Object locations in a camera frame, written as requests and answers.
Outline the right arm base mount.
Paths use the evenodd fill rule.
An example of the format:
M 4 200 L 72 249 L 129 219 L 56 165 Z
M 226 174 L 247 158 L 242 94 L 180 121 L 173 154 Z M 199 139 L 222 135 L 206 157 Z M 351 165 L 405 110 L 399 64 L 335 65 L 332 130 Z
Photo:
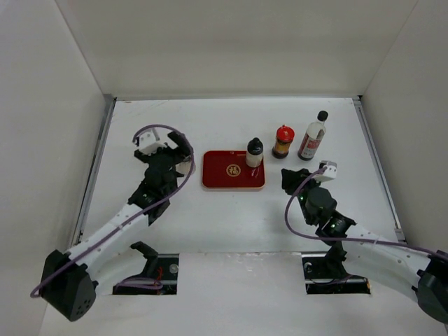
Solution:
M 349 274 L 345 270 L 342 264 L 345 254 L 336 244 L 326 252 L 301 255 L 308 295 L 370 294 L 370 283 L 365 277 Z

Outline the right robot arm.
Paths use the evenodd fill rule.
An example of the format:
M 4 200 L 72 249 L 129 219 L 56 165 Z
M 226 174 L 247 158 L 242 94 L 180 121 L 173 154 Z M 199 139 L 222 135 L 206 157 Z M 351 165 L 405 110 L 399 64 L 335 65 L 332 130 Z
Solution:
M 337 211 L 337 201 L 323 188 L 336 176 L 335 163 L 318 170 L 282 169 L 281 188 L 289 195 L 283 213 L 288 230 L 329 245 L 326 272 L 367 275 L 417 302 L 433 319 L 447 322 L 447 254 L 382 239 Z

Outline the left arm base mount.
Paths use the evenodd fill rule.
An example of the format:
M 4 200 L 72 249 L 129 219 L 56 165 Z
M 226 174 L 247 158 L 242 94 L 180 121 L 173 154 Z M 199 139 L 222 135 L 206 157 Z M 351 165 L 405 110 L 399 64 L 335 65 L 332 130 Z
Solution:
M 130 246 L 145 260 L 141 270 L 113 287 L 113 295 L 176 295 L 179 254 L 159 254 L 142 241 Z

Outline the black-cap white salt bottle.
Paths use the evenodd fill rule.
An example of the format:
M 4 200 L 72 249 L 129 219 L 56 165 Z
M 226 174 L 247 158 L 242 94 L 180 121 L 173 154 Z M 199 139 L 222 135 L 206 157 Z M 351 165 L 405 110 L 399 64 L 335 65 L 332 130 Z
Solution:
M 258 137 L 250 140 L 246 148 L 246 164 L 250 168 L 259 167 L 263 160 L 263 151 L 263 143 Z

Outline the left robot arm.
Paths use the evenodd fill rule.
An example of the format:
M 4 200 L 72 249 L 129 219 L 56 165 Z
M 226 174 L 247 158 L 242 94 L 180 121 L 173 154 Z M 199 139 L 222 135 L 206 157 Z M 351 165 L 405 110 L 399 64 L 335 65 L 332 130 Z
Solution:
M 123 208 L 87 239 L 45 259 L 37 294 L 70 322 L 83 317 L 100 294 L 154 295 L 165 289 L 158 252 L 137 236 L 168 209 L 179 190 L 178 179 L 190 176 L 177 167 L 193 167 L 193 153 L 179 145 L 134 154 L 148 168 Z

